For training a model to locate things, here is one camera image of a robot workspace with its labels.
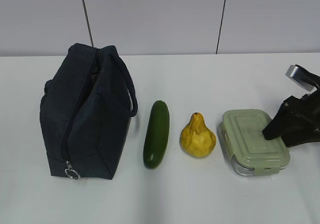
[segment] zipper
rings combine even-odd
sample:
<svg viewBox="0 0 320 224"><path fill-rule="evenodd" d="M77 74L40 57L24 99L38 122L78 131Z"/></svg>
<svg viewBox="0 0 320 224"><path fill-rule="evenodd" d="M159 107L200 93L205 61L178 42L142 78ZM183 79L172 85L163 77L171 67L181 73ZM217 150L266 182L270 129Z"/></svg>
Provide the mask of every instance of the zipper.
<svg viewBox="0 0 320 224"><path fill-rule="evenodd" d="M71 115L70 121L67 124L65 134L64 134L62 142L61 142L61 156L67 166L67 169L65 169L64 172L68 177L73 178L73 179L80 179L81 176L79 175L78 172L76 172L73 169L73 167L71 165L70 153L69 153L69 149L68 149L68 137L70 135L72 126L74 124L74 120L77 116L79 109L81 108L81 106L83 105L85 100L88 98L88 96L86 96L86 93L88 92L88 87L90 87L91 75L92 75L93 69L97 63L98 55L99 55L99 49L97 49L97 51L95 53L94 61L92 62L92 66L90 67L90 71L86 77L85 83L82 87L80 96L75 104L75 108L74 108L73 113Z"/></svg>

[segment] container lid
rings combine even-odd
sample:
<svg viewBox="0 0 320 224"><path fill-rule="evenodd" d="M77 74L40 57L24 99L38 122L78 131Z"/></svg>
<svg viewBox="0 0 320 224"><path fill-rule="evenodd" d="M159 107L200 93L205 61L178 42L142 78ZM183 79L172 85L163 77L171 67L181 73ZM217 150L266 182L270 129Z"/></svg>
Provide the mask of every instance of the container lid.
<svg viewBox="0 0 320 224"><path fill-rule="evenodd" d="M230 110L223 115L228 154L255 171L284 168L290 155L282 139L265 140L262 131L271 118L262 110Z"/></svg>

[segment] food container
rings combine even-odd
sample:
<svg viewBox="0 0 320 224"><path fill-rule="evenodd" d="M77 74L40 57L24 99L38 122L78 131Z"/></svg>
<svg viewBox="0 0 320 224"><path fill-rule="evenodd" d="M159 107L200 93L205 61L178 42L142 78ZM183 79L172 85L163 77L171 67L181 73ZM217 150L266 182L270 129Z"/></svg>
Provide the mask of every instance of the food container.
<svg viewBox="0 0 320 224"><path fill-rule="evenodd" d="M282 139L265 140L262 134L270 122L262 110L230 110L223 115L221 144L238 174L270 175L289 164L289 151Z"/></svg>

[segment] white wall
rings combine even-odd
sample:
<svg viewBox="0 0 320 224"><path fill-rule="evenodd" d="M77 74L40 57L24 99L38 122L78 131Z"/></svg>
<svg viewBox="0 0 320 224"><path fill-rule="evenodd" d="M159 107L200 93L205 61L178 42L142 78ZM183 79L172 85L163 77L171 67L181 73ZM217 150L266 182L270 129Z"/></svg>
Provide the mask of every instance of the white wall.
<svg viewBox="0 0 320 224"><path fill-rule="evenodd" d="M125 55L213 54L224 0L85 0L93 41Z"/></svg>
<svg viewBox="0 0 320 224"><path fill-rule="evenodd" d="M96 47L122 55L216 52L224 0L85 0ZM90 44L81 0L0 0L0 56ZM320 0L226 0L218 53L319 52Z"/></svg>
<svg viewBox="0 0 320 224"><path fill-rule="evenodd" d="M0 0L0 56L65 55L90 43L81 0Z"/></svg>
<svg viewBox="0 0 320 224"><path fill-rule="evenodd" d="M218 53L320 51L320 0L226 0Z"/></svg>

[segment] zipper pull ring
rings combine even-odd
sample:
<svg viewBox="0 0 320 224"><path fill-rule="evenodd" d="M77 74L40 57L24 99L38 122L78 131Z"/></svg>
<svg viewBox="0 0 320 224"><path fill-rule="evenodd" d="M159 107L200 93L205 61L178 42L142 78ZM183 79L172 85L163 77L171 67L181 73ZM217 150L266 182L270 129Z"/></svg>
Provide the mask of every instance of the zipper pull ring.
<svg viewBox="0 0 320 224"><path fill-rule="evenodd" d="M76 171L72 168L71 162L67 160L65 163L66 163L66 166L68 167L68 168L65 169L65 171L64 171L65 174L66 174L68 177L72 178L72 179L75 179L75 180L80 179L81 176L79 175L78 172L76 172Z"/></svg>

